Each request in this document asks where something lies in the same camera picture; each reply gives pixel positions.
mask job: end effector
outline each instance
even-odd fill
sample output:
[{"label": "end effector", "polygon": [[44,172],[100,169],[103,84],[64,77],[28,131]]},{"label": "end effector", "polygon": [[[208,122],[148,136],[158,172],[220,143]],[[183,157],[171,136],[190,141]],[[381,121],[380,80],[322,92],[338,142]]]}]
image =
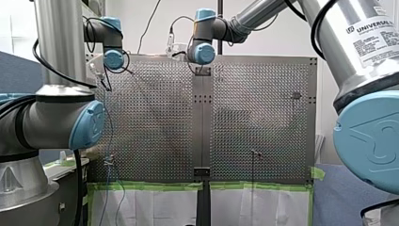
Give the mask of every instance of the end effector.
[{"label": "end effector", "polygon": [[199,65],[209,64],[215,59],[213,39],[243,43],[249,34],[250,30],[243,32],[234,29],[233,21],[216,17],[214,10],[200,8],[196,13],[193,42],[187,53],[188,60]]},{"label": "end effector", "polygon": [[98,21],[92,22],[91,20],[92,18],[89,18],[84,25],[85,42],[102,43],[105,67],[110,70],[121,69],[124,57],[120,19],[103,17]]}]

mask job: wire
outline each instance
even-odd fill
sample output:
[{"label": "wire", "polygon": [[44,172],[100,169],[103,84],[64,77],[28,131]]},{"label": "wire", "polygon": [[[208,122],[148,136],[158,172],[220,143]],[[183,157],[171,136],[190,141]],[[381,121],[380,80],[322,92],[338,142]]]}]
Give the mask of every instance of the wire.
[{"label": "wire", "polygon": [[311,46],[314,51],[317,53],[319,57],[325,59],[325,56],[317,44],[317,35],[320,33],[320,24],[323,22],[323,19],[326,17],[328,11],[337,3],[338,0],[329,0],[319,11],[316,18],[314,19],[313,25],[311,26]]},{"label": "wire", "polygon": [[[96,39],[96,30],[95,30],[94,25],[93,25],[93,23],[92,23],[91,21],[99,21],[99,22],[101,22],[101,23],[103,23],[103,24],[106,24],[106,25],[110,26],[110,27],[113,28],[115,31],[117,31],[118,33],[120,33],[120,36],[123,38],[122,32],[121,32],[117,27],[115,27],[114,25],[112,25],[111,23],[109,23],[108,21],[105,21],[105,20],[103,20],[103,19],[96,18],[96,17],[90,17],[90,18],[87,18],[86,16],[82,16],[82,17],[86,20],[85,31],[86,31],[86,34],[88,35],[88,41],[86,42],[86,45],[87,45],[87,47],[88,47],[88,51],[89,51],[89,52],[94,53],[94,50],[95,50],[95,48],[96,48],[96,42],[97,42],[97,39]],[[91,27],[91,33],[92,33],[93,39],[91,39],[91,37],[90,37],[90,35],[89,35],[88,26]],[[92,43],[93,43],[93,46],[92,46],[91,48],[90,48],[90,46],[89,46],[89,44],[88,44],[89,42],[92,42]]]},{"label": "wire", "polygon": [[287,4],[288,8],[294,13],[296,14],[296,16],[298,16],[300,19],[302,19],[303,21],[307,21],[305,15],[300,12],[298,9],[296,9],[296,7],[294,7],[294,5],[291,3],[290,0],[284,0],[285,4]]},{"label": "wire", "polygon": [[1,105],[0,107],[0,120],[2,120],[6,115],[8,115],[13,110],[18,107],[30,105],[35,103],[36,97],[35,95],[23,96],[12,101],[7,102],[6,104]]},{"label": "wire", "polygon": [[82,161],[80,159],[79,150],[73,150],[73,154],[76,162],[77,171],[77,204],[76,213],[74,219],[74,226],[80,225],[80,217],[82,215],[82,204],[83,204],[83,172],[82,172]]},{"label": "wire", "polygon": [[277,20],[278,17],[279,17],[279,15],[276,14],[275,18],[273,19],[272,22],[270,22],[270,24],[268,24],[268,25],[266,25],[266,26],[264,26],[264,27],[261,27],[261,28],[253,29],[252,31],[263,31],[263,30],[265,30],[266,28],[269,28],[271,25],[273,25],[273,23]]},{"label": "wire", "polygon": [[104,163],[108,167],[108,174],[106,176],[105,203],[104,203],[104,207],[103,207],[103,212],[101,214],[99,226],[101,226],[102,223],[103,223],[105,208],[108,205],[109,180],[110,180],[110,177],[111,177],[111,166],[113,165],[113,160],[110,159],[111,158],[110,150],[111,150],[112,141],[114,139],[114,124],[112,122],[111,114],[109,113],[108,108],[105,105],[105,102],[104,102],[104,109],[105,109],[105,113],[106,113],[106,115],[108,116],[108,119],[109,119],[109,126],[111,128],[111,138],[109,139],[108,146],[107,146],[106,151],[105,151],[105,161],[104,161]]},{"label": "wire", "polygon": [[109,191],[109,178],[111,176],[111,166],[108,165],[108,174],[106,176],[106,191],[105,191],[105,203],[104,203],[104,207],[103,207],[103,212],[101,213],[101,218],[100,218],[100,223],[99,226],[101,226],[103,224],[103,219],[104,219],[104,214],[105,214],[105,208],[106,205],[108,204],[108,191]]},{"label": "wire", "polygon": [[217,19],[219,19],[220,21],[222,21],[222,22],[225,24],[226,29],[229,30],[230,36],[231,36],[231,42],[230,42],[230,41],[227,41],[227,44],[228,44],[230,47],[233,47],[233,46],[234,46],[234,35],[233,35],[233,33],[232,33],[231,27],[229,26],[229,23],[227,23],[226,19],[224,19],[223,17],[217,17]]},{"label": "wire", "polygon": [[120,179],[120,170],[118,169],[117,165],[115,165],[115,164],[114,164],[114,169],[115,169],[115,172],[117,173],[117,181],[123,189],[123,196],[122,196],[122,199],[120,200],[120,204],[118,205],[117,214],[115,215],[115,225],[118,226],[118,215],[120,213],[120,207],[122,206],[122,203],[126,197],[126,189],[124,187],[123,181]]},{"label": "wire", "polygon": [[151,21],[152,21],[153,16],[155,15],[155,12],[156,12],[156,10],[158,9],[158,6],[159,6],[160,3],[161,3],[161,0],[158,0],[158,2],[156,3],[155,8],[153,9],[153,12],[152,12],[152,15],[151,15],[150,19],[149,19],[149,21],[147,22],[146,30],[145,30],[144,33],[141,35],[140,44],[138,45],[138,50],[137,50],[137,54],[138,54],[138,55],[140,54],[141,45],[142,45],[142,43],[143,43],[144,36],[147,34],[147,31],[148,31],[149,28],[150,28],[150,23],[151,23]]},{"label": "wire", "polygon": [[91,84],[88,84],[88,83],[85,83],[85,82],[81,82],[81,81],[75,80],[75,79],[69,77],[68,75],[65,75],[64,73],[61,73],[61,72],[57,71],[44,58],[42,58],[41,56],[38,55],[38,53],[37,53],[38,45],[39,45],[39,39],[37,39],[35,41],[35,44],[33,44],[32,53],[33,53],[33,56],[35,57],[35,59],[38,62],[40,62],[40,64],[43,65],[45,68],[50,70],[52,73],[55,73],[56,75],[60,76],[61,78],[65,79],[67,81],[73,82],[73,83],[75,83],[77,85],[88,87],[90,89],[96,89],[97,88],[97,86],[94,86],[94,85],[91,85]]},{"label": "wire", "polygon": [[188,55],[187,55],[188,50],[190,49],[190,44],[191,44],[191,42],[193,41],[193,39],[194,39],[194,36],[191,36],[191,39],[190,39],[190,41],[189,41],[188,44],[187,44],[187,51],[186,51],[186,53],[185,53],[185,60],[187,61],[188,69],[189,69],[193,74],[196,74],[196,72],[194,72],[194,70],[191,68],[190,60],[188,59]]},{"label": "wire", "polygon": [[187,19],[187,20],[189,20],[189,21],[191,21],[191,22],[194,23],[194,20],[193,20],[192,18],[187,17],[187,16],[180,16],[180,17],[176,18],[176,20],[174,20],[174,21],[172,22],[172,25],[170,26],[170,29],[173,29],[174,24],[176,24],[176,22],[178,22],[178,21],[181,20],[181,19]]},{"label": "wire", "polygon": [[129,56],[129,54],[126,53],[126,51],[124,51],[124,50],[122,50],[122,53],[123,53],[124,55],[126,55],[126,57],[127,57],[126,67],[121,67],[122,70],[118,72],[118,71],[112,71],[111,69],[109,69],[108,67],[105,66],[106,69],[107,69],[109,72],[111,72],[111,73],[124,73],[124,72],[129,71],[129,70],[128,70],[128,67],[129,67],[129,65],[130,65],[130,56]]}]

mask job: metal frame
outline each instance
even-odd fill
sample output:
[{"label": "metal frame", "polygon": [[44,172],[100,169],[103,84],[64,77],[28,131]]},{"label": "metal frame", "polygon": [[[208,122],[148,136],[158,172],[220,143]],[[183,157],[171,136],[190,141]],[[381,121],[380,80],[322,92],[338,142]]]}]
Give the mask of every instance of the metal frame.
[{"label": "metal frame", "polygon": [[[135,63],[140,62],[166,62],[173,63],[180,67],[182,65],[187,67],[184,62],[176,62],[168,59],[164,56],[131,56],[133,64],[133,71],[135,71]],[[306,64],[309,67],[308,74],[308,96],[309,107],[307,108],[307,126],[309,129],[315,128],[315,108],[316,108],[316,72],[317,72],[317,59],[309,57],[286,57],[286,56],[218,56],[213,65],[213,68],[217,64],[223,63],[267,63],[276,65],[285,64]],[[192,68],[197,70],[197,74],[191,73],[187,68],[187,75],[191,76],[192,92],[191,92],[191,105],[192,105],[192,166],[194,169],[209,169],[211,167],[211,132],[212,132],[212,119],[214,109],[214,70],[210,70],[209,67],[196,67],[192,65]],[[110,74],[111,79],[115,76],[124,76],[126,79],[131,79],[130,74]],[[306,165],[313,166],[314,164],[314,133],[311,131],[307,136],[307,157]],[[213,180],[209,177],[195,176],[193,169],[193,178],[191,181],[204,181]],[[242,178],[242,180],[249,181],[250,178]],[[181,180],[148,180],[149,182],[181,182]],[[256,180],[262,182],[273,182],[280,184],[292,184],[292,185],[303,185],[311,183],[311,170],[308,169],[307,176],[298,180]]]}]

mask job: universal robots label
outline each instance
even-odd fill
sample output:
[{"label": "universal robots label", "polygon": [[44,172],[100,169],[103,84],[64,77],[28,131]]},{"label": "universal robots label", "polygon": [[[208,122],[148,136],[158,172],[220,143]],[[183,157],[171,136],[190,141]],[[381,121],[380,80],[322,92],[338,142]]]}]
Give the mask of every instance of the universal robots label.
[{"label": "universal robots label", "polygon": [[388,16],[375,16],[346,29],[363,67],[399,56],[399,34]]}]

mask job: pegboard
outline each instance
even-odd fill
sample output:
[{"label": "pegboard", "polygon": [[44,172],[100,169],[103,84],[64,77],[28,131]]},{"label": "pegboard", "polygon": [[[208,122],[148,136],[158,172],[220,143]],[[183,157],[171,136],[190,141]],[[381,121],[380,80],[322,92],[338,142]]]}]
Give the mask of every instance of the pegboard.
[{"label": "pegboard", "polygon": [[214,68],[212,180],[307,183],[317,60],[224,56]]},{"label": "pegboard", "polygon": [[[308,57],[219,56],[209,74],[195,76],[184,62],[132,56],[133,74],[110,74],[113,92],[97,93],[113,121],[109,152],[120,179],[190,182],[194,167],[209,167],[214,181],[307,183],[316,64]],[[107,121],[90,181],[106,179],[110,138]]]}]

